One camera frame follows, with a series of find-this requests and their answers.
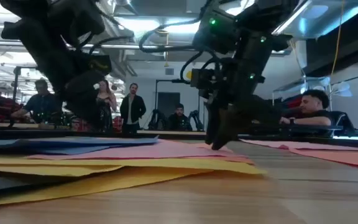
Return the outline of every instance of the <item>wooden table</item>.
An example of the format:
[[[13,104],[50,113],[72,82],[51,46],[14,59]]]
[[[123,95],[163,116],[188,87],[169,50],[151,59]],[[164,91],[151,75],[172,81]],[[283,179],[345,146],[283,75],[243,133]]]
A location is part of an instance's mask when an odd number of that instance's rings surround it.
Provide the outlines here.
[[[358,168],[232,142],[268,174],[225,172],[0,207],[0,224],[358,224]]]

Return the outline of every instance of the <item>yellow cable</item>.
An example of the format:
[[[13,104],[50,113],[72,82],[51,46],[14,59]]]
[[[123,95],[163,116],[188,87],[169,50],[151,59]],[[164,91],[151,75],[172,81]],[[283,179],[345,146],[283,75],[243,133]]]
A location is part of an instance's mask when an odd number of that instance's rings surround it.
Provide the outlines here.
[[[342,0],[341,19],[339,20],[338,38],[336,41],[336,51],[335,51],[335,58],[334,58],[333,70],[331,71],[331,76],[334,75],[336,60],[338,58],[339,41],[341,39],[342,18],[343,18],[344,11],[345,11],[345,0]]]

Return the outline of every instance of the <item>workstation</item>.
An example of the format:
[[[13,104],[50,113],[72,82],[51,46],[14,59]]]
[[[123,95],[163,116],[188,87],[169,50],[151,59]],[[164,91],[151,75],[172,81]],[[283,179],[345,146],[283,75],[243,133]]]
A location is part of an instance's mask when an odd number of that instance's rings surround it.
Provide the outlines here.
[[[0,0],[0,223],[358,222],[358,1],[30,2]]]

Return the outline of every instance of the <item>long hair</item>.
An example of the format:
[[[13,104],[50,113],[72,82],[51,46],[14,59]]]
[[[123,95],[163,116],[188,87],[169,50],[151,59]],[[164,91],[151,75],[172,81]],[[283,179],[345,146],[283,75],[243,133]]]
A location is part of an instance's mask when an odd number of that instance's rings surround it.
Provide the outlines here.
[[[111,90],[110,90],[110,86],[109,86],[109,82],[107,80],[103,80],[102,82],[104,82],[106,84],[106,92],[111,95]]]

